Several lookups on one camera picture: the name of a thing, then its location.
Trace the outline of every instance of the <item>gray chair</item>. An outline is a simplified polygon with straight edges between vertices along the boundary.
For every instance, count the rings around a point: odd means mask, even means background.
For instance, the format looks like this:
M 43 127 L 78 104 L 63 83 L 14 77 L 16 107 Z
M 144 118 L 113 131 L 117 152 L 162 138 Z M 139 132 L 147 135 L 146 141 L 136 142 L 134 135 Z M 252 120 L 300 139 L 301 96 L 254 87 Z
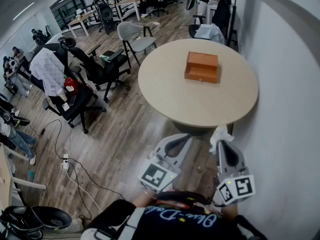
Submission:
M 129 41 L 132 39 L 132 35 L 142 32 L 142 29 L 143 29 L 143 37 L 136 39 L 132 43 L 130 43 Z M 125 21 L 125 22 L 121 22 L 118 25 L 117 30 L 118 30 L 119 38 L 123 42 L 124 50 L 125 50 L 127 57 L 129 58 L 128 49 L 127 49 L 127 45 L 128 45 L 129 49 L 131 50 L 131 52 L 132 52 L 132 54 L 133 54 L 133 56 L 139 66 L 141 66 L 141 64 L 136 56 L 136 53 L 140 53 L 140 52 L 144 51 L 144 54 L 146 55 L 147 54 L 146 50 L 151 45 L 154 45 L 154 48 L 157 48 L 156 38 L 153 37 L 149 26 L 142 27 L 142 26 L 134 25 L 130 22 Z M 146 36 L 146 30 L 149 31 L 150 36 Z

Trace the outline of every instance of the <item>orange wooden box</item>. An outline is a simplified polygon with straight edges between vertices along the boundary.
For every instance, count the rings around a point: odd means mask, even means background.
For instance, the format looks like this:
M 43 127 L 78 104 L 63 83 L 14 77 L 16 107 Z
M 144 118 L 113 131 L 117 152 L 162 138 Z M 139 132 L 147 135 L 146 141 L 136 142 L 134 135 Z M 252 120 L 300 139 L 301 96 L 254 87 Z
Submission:
M 202 82 L 218 82 L 218 56 L 189 51 L 184 78 Z

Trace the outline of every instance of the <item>round table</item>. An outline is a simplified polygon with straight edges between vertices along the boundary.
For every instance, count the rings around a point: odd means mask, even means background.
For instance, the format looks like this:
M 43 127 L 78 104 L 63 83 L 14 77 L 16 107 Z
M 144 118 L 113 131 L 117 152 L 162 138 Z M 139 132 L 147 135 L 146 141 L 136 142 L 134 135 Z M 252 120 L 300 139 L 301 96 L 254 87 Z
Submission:
M 218 83 L 185 79 L 189 52 L 218 56 Z M 239 53 L 203 39 L 176 40 L 153 50 L 139 69 L 138 83 L 154 109 L 173 122 L 196 128 L 243 118 L 259 93 L 257 78 Z

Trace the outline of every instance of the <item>jeans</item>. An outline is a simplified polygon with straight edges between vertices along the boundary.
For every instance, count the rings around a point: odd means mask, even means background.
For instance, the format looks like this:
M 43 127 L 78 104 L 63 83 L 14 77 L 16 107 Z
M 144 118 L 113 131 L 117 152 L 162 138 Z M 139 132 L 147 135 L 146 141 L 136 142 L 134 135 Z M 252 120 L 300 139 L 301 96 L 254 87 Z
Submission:
M 10 127 L 8 139 L 19 149 L 21 149 L 29 157 L 29 159 L 34 158 L 35 152 L 29 147 L 28 144 L 34 145 L 36 143 L 36 138 L 15 129 L 12 125 L 10 125 Z
M 30 85 L 24 83 L 17 74 L 11 76 L 10 81 L 18 87 L 18 91 L 21 95 L 23 95 L 24 97 L 27 96 L 27 91 L 29 91 Z

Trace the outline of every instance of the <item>sneaker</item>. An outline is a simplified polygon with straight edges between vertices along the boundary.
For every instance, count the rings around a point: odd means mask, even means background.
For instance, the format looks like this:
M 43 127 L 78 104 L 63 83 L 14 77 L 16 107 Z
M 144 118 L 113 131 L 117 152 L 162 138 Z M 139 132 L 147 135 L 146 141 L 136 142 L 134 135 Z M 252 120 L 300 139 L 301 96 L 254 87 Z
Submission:
M 29 161 L 30 161 L 30 165 L 33 166 L 35 164 L 35 162 L 36 162 L 36 154 L 34 154 L 34 157 L 31 158 Z

